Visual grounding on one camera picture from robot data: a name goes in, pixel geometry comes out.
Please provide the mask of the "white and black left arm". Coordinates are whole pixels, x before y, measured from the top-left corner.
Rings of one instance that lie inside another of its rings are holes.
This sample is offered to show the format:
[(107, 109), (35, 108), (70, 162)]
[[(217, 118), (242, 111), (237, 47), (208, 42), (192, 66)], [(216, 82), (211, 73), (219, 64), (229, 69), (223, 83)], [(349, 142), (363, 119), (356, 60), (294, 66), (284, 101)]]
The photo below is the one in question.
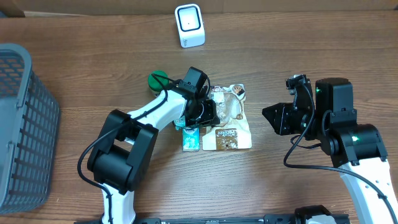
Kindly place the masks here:
[(159, 96), (142, 108), (110, 112), (98, 138), (78, 160), (79, 176), (102, 191), (100, 223), (134, 223), (134, 192), (147, 172), (161, 130), (180, 118), (185, 129), (220, 122), (209, 97), (207, 74), (190, 67), (183, 79), (166, 81)]

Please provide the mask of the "brown snack pouch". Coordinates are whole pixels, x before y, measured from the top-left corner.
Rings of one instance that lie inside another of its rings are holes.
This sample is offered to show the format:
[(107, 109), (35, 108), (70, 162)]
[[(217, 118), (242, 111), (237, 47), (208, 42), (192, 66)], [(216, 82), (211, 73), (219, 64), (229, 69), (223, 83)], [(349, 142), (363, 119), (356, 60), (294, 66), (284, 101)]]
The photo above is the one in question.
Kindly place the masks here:
[(202, 149), (224, 151), (252, 148), (252, 135), (244, 112), (244, 85), (214, 86), (210, 97), (216, 103), (216, 115), (220, 124), (206, 128), (202, 137)]

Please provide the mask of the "green lid jar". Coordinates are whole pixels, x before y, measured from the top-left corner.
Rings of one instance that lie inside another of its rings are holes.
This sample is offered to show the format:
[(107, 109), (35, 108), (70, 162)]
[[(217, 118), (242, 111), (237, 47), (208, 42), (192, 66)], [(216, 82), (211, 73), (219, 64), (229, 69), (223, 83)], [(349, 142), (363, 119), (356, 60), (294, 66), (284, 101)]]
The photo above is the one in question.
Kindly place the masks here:
[(148, 86), (155, 97), (158, 97), (160, 92), (163, 90), (163, 86), (167, 86), (169, 84), (168, 75), (161, 70), (153, 71), (147, 79)]

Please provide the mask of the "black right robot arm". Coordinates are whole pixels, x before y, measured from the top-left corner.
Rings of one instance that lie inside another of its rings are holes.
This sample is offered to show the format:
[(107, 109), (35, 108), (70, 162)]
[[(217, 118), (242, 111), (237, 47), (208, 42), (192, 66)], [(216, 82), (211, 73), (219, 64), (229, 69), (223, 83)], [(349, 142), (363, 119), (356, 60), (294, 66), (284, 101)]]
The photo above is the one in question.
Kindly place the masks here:
[(397, 199), (392, 186), (387, 149), (378, 129), (358, 124), (353, 86), (346, 78), (324, 78), (311, 87), (305, 75), (286, 80), (294, 100), (262, 110), (280, 136), (291, 135), (289, 152), (302, 139), (317, 140), (332, 166), (299, 165), (294, 169), (338, 172), (354, 203), (360, 223), (397, 223)]

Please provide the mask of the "teal Kleenex tissue pack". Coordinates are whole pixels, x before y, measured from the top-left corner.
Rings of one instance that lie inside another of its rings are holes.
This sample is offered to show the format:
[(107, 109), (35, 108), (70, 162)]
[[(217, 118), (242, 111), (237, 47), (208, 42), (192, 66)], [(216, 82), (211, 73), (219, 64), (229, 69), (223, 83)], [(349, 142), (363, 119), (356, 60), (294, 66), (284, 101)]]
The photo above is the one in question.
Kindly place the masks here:
[(200, 132), (198, 128), (183, 129), (183, 147), (184, 152), (193, 152), (200, 150)]

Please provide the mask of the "teal wet wipes pack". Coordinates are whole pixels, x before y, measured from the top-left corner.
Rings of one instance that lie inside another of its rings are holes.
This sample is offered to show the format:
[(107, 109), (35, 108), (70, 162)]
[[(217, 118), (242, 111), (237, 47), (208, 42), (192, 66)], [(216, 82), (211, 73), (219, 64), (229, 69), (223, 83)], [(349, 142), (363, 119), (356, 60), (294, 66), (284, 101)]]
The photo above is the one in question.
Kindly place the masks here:
[(173, 124), (176, 130), (185, 129), (186, 128), (185, 117), (182, 116), (181, 118), (174, 120)]

